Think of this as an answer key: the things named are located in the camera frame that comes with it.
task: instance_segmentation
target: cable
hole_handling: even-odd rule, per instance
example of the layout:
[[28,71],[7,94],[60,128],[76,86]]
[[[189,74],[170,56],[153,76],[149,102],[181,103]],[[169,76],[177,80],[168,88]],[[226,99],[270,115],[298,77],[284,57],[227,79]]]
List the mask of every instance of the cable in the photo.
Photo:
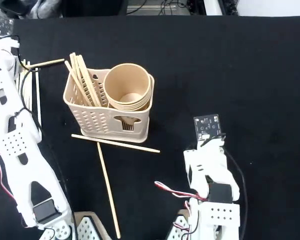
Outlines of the cable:
[[9,195],[10,198],[12,198],[13,200],[16,200],[15,197],[13,196],[13,194],[4,185],[4,183],[2,182],[2,179],[3,179],[3,172],[2,172],[1,165],[0,165],[0,185],[1,185],[2,189],[5,191],[5,193]]
[[198,194],[173,190],[173,189],[171,189],[170,187],[168,187],[167,185],[163,184],[160,181],[155,181],[154,185],[156,185],[160,189],[163,189],[165,191],[168,191],[168,192],[172,193],[172,195],[174,195],[178,198],[195,198],[195,199],[200,200],[202,202],[207,201],[206,198],[203,198],[203,197],[199,196]]
[[48,229],[48,230],[52,230],[52,231],[53,231],[53,235],[52,235],[52,237],[49,239],[49,240],[52,240],[52,239],[55,237],[55,235],[56,235],[56,230],[54,230],[53,228],[49,228],[49,227],[46,227],[46,228],[44,228],[44,229]]
[[187,231],[187,232],[189,232],[189,228],[188,228],[188,227],[183,227],[183,226],[179,225],[179,224],[176,223],[176,222],[173,222],[172,225],[173,225],[175,228],[180,229],[181,231]]
[[240,173],[242,177],[242,186],[243,186],[243,196],[244,196],[244,201],[245,201],[245,207],[244,207],[244,217],[243,217],[243,224],[242,224],[242,229],[241,229],[241,234],[240,234],[240,240],[244,239],[245,233],[246,233],[246,226],[247,226],[247,220],[248,220],[248,194],[247,194],[247,187],[246,187],[246,180],[244,173],[242,172],[241,168],[237,164],[236,160],[234,157],[226,150],[225,147],[223,147],[224,152],[228,155],[228,157],[232,160],[234,166],[237,168],[238,172]]
[[[0,36],[0,40],[1,39],[6,39],[6,38],[11,38],[11,37],[16,37],[17,41],[19,42],[19,45],[21,45],[20,37],[19,37],[19,35],[16,35],[16,34],[9,34],[9,35],[5,35],[5,36]],[[18,58],[19,64],[21,65],[21,67],[23,67],[24,69],[29,71],[29,69],[22,63],[19,47],[16,48],[16,51],[17,51],[17,58]]]
[[79,239],[78,230],[77,230],[77,221],[76,221],[75,213],[74,213],[74,211],[72,210],[72,207],[71,207],[71,203],[70,203],[70,200],[69,200],[70,199],[69,198],[69,192],[68,192],[68,189],[67,189],[65,177],[64,177],[63,172],[61,170],[60,164],[59,164],[57,158],[55,157],[54,151],[53,151],[53,149],[52,149],[52,147],[51,147],[51,145],[50,145],[50,143],[49,143],[49,141],[48,141],[48,139],[46,137],[45,132],[42,129],[42,126],[40,125],[40,123],[39,123],[37,117],[34,115],[34,113],[27,108],[25,100],[24,100],[24,96],[22,94],[23,88],[24,88],[24,85],[25,85],[25,80],[26,80],[27,76],[29,75],[29,73],[32,72],[32,69],[34,69],[34,67],[30,68],[28,70],[28,72],[24,75],[23,79],[22,79],[21,86],[20,86],[20,92],[21,92],[20,96],[21,96],[21,101],[22,101],[23,108],[19,112],[16,112],[15,115],[18,116],[18,114],[20,112],[22,112],[23,110],[28,111],[32,115],[32,118],[33,118],[33,121],[34,121],[36,127],[41,131],[42,137],[44,137],[46,139],[46,144],[47,144],[47,146],[49,148],[49,151],[51,152],[52,158],[53,158],[54,162],[56,163],[56,166],[57,166],[58,171],[60,173],[61,182],[62,182],[62,185],[64,187],[64,195],[65,195],[65,197],[67,198],[67,200],[69,202],[69,206],[70,206],[71,213],[72,213],[72,218],[73,218],[73,223],[74,223],[75,237],[76,237],[76,239]]
[[213,139],[218,139],[218,138],[222,138],[222,137],[225,137],[225,136],[226,136],[225,133],[220,133],[220,134],[218,134],[218,135],[209,137],[207,140],[205,140],[205,141],[200,145],[200,147],[203,147],[204,145],[206,145],[208,142],[210,142],[210,141],[213,140]]
[[136,11],[140,10],[146,3],[147,3],[148,0],[144,0],[144,2],[141,4],[140,7],[138,7],[137,9],[131,11],[131,12],[127,12],[126,15],[129,15],[129,14],[133,14],[135,13]]
[[191,234],[193,234],[193,233],[195,233],[195,232],[197,231],[198,226],[199,226],[199,216],[200,216],[200,214],[199,214],[199,210],[198,210],[198,219],[197,219],[197,221],[196,221],[195,229],[194,229],[192,232],[186,232],[186,233],[184,233],[184,234],[181,236],[181,238],[180,238],[181,240],[184,238],[184,236],[187,236],[186,239],[188,239],[188,236],[189,236],[189,235],[191,235]]

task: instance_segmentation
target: red wire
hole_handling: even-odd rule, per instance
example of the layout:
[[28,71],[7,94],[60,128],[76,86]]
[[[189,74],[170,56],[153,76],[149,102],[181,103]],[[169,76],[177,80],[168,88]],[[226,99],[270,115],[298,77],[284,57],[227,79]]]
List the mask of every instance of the red wire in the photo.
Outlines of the red wire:
[[181,195],[181,196],[187,196],[187,197],[190,197],[190,198],[195,198],[195,199],[198,199],[200,201],[206,201],[207,199],[206,198],[203,198],[201,196],[199,196],[198,194],[192,194],[192,193],[187,193],[187,192],[182,192],[182,191],[175,191],[175,190],[172,190],[172,189],[167,189],[165,187],[163,187],[160,183],[158,182],[154,182],[154,184],[160,188],[160,189],[163,189],[165,191],[168,191],[170,193],[174,193],[174,194],[178,194],[178,195]]
[[1,169],[1,166],[0,166],[0,185],[1,185],[2,189],[6,192],[6,194],[9,195],[9,197],[13,198],[13,200],[16,200],[15,197],[12,195],[12,193],[9,192],[9,190],[3,184],[2,178],[3,178],[3,174],[2,174],[2,169]]

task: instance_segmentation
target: white wall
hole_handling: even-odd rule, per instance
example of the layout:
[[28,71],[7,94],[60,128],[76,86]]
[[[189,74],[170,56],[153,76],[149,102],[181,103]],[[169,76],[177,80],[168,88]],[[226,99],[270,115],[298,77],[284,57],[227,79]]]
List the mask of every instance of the white wall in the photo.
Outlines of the white wall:
[[300,0],[239,0],[240,16],[300,16]]

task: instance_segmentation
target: wire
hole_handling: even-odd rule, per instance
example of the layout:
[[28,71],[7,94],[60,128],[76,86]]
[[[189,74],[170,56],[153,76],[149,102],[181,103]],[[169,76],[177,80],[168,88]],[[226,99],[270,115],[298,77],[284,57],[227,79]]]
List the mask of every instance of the wire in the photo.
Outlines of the wire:
[[209,137],[207,140],[205,140],[205,141],[200,145],[200,147],[203,147],[204,145],[206,145],[208,142],[210,142],[210,141],[213,140],[213,139],[218,139],[218,138],[222,138],[222,137],[225,137],[225,136],[226,136],[225,133],[220,133],[220,134],[218,134],[218,135]]
[[176,196],[178,198],[179,197],[181,197],[181,198],[195,198],[195,199],[200,200],[202,202],[207,201],[206,198],[203,198],[203,197],[199,196],[198,194],[193,194],[193,193],[189,193],[189,192],[183,192],[183,191],[173,190],[173,189],[171,189],[170,187],[168,187],[167,185],[163,184],[160,181],[155,181],[154,184],[158,188],[163,189],[165,191],[168,191],[168,192],[172,193],[174,196]]
[[188,201],[184,201],[184,207],[188,210],[189,215],[191,216],[191,210],[190,210],[190,206],[189,206],[189,202]]
[[187,231],[187,232],[189,232],[189,228],[188,228],[188,227],[183,227],[183,226],[179,225],[179,224],[176,223],[176,222],[173,222],[172,225],[173,225],[175,228],[180,229],[181,231]]
[[[9,35],[5,35],[5,36],[0,36],[0,40],[1,40],[1,39],[6,39],[6,38],[11,38],[11,37],[16,37],[16,38],[17,38],[17,41],[19,42],[19,45],[21,45],[20,37],[19,37],[19,35],[16,35],[16,34],[9,34]],[[18,58],[19,64],[20,64],[21,67],[23,67],[25,70],[28,70],[28,71],[29,71],[29,68],[27,68],[27,67],[22,63],[19,47],[16,48],[16,51],[17,51],[17,58]]]
[[191,235],[191,234],[193,234],[193,233],[195,233],[195,232],[197,231],[198,226],[199,226],[199,216],[200,216],[200,214],[199,214],[199,210],[198,210],[198,219],[197,219],[197,221],[196,221],[195,229],[194,229],[192,232],[186,232],[186,233],[184,233],[184,234],[181,236],[181,238],[180,238],[181,240],[184,238],[184,236],[187,236],[186,239],[188,239],[189,235]]
[[44,229],[48,229],[48,230],[52,230],[52,231],[53,231],[53,235],[52,235],[52,237],[49,239],[49,240],[52,240],[52,239],[55,237],[55,235],[56,235],[56,230],[54,230],[53,228],[49,228],[49,227],[45,227]]
[[227,151],[225,147],[223,147],[224,152],[228,155],[228,157],[232,160],[234,166],[237,168],[238,172],[241,175],[242,178],[242,186],[243,186],[243,196],[244,196],[244,217],[243,217],[243,224],[241,228],[241,234],[240,234],[240,240],[243,240],[245,237],[246,233],[246,227],[247,227],[247,220],[248,220],[248,194],[247,194],[247,186],[246,186],[246,180],[245,180],[245,175],[242,172],[241,168],[237,164],[236,160],[234,157]]
[[135,13],[136,11],[142,9],[142,7],[147,3],[147,1],[148,1],[148,0],[144,0],[144,2],[141,4],[140,7],[138,7],[137,9],[135,9],[135,10],[133,10],[133,11],[131,11],[131,12],[127,12],[126,15],[133,14],[133,13]]
[[168,0],[163,0],[161,2],[160,12],[159,12],[158,16],[161,15],[161,14],[166,15],[166,7],[170,8],[170,14],[173,15],[171,4],[176,4],[181,9],[187,8],[187,10],[189,11],[187,5],[182,3],[182,2],[179,2],[179,0],[177,0],[177,1],[170,0],[169,3],[167,3],[167,2],[168,2]]
[[59,161],[57,160],[57,158],[56,158],[56,156],[55,156],[55,153],[54,153],[54,151],[53,151],[53,149],[52,149],[52,147],[51,147],[51,145],[50,145],[50,143],[49,143],[49,141],[48,141],[48,138],[47,138],[47,136],[46,136],[46,133],[43,131],[42,126],[40,125],[40,123],[39,123],[39,121],[38,121],[37,116],[35,116],[35,114],[34,114],[31,110],[29,110],[29,109],[27,108],[26,103],[25,103],[25,100],[24,100],[24,97],[23,97],[23,94],[22,94],[23,88],[24,88],[24,84],[25,84],[25,80],[26,80],[27,76],[29,75],[29,73],[32,72],[32,69],[34,69],[34,67],[30,68],[29,71],[24,75],[24,77],[23,77],[23,79],[22,79],[21,86],[20,86],[20,92],[21,92],[20,96],[21,96],[21,101],[22,101],[23,108],[20,109],[19,112],[16,112],[16,115],[18,115],[18,114],[19,114],[20,112],[22,112],[23,110],[28,111],[28,112],[32,115],[32,118],[33,118],[33,121],[34,121],[36,127],[41,131],[42,137],[45,138],[45,140],[46,140],[45,142],[46,142],[46,144],[47,144],[47,146],[48,146],[48,148],[49,148],[49,151],[50,151],[50,153],[51,153],[51,155],[52,155],[52,158],[53,158],[54,162],[56,163],[56,166],[57,166],[58,171],[59,171],[59,173],[60,173],[61,182],[62,182],[62,185],[63,185],[63,188],[64,188],[64,195],[65,195],[66,199],[67,199],[68,202],[69,202],[69,207],[70,207],[70,209],[71,209],[71,214],[72,214],[73,223],[74,223],[74,233],[75,233],[75,237],[76,237],[76,239],[79,239],[78,230],[77,230],[77,221],[76,221],[75,213],[74,213],[74,211],[73,211],[73,209],[72,209],[72,207],[71,207],[71,202],[70,202],[70,198],[69,198],[68,188],[67,188],[66,181],[65,181],[65,177],[64,177],[64,174],[63,174],[63,172],[62,172],[62,170],[61,170]]
[[13,196],[13,194],[4,185],[4,183],[2,182],[2,179],[3,179],[3,172],[2,172],[1,165],[0,165],[0,185],[1,185],[2,189],[5,191],[5,193],[9,195],[9,197],[11,197],[13,200],[16,200],[15,197]]

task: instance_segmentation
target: cup rim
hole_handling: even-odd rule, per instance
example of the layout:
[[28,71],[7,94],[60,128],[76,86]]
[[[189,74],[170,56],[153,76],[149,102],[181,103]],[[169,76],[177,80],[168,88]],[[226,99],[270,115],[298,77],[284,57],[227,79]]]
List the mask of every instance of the cup rim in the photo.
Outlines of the cup rim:
[[149,102],[150,98],[151,98],[151,93],[148,95],[148,97],[146,96],[141,101],[136,102],[135,104],[131,104],[131,105],[122,105],[122,104],[117,104],[117,103],[111,102],[111,101],[109,101],[109,102],[112,106],[116,106],[116,108],[118,108],[118,109],[119,108],[120,109],[134,109],[134,108],[139,108],[140,106],[142,107],[145,104],[147,104],[147,102]]
[[[107,81],[107,77],[108,77],[109,73],[112,70],[114,70],[116,68],[119,68],[119,67],[122,67],[122,66],[127,66],[127,65],[129,65],[129,66],[132,65],[132,66],[138,67],[142,71],[144,71],[146,73],[147,77],[148,77],[148,86],[147,86],[147,89],[146,89],[145,93],[139,99],[137,99],[137,100],[134,100],[134,101],[125,101],[125,102],[123,102],[123,101],[117,101],[117,100],[114,100],[112,97],[110,97],[108,95],[105,83]],[[107,99],[108,99],[109,102],[114,102],[114,103],[119,104],[119,105],[131,105],[131,104],[135,104],[135,103],[139,102],[140,100],[142,100],[148,94],[148,92],[151,90],[151,78],[150,78],[150,75],[147,72],[147,70],[145,70],[142,66],[140,66],[138,64],[134,64],[134,63],[121,63],[119,65],[114,66],[113,68],[110,69],[110,71],[108,71],[106,73],[106,75],[104,77],[104,81],[103,81],[103,90],[104,90],[104,94],[107,97]]]

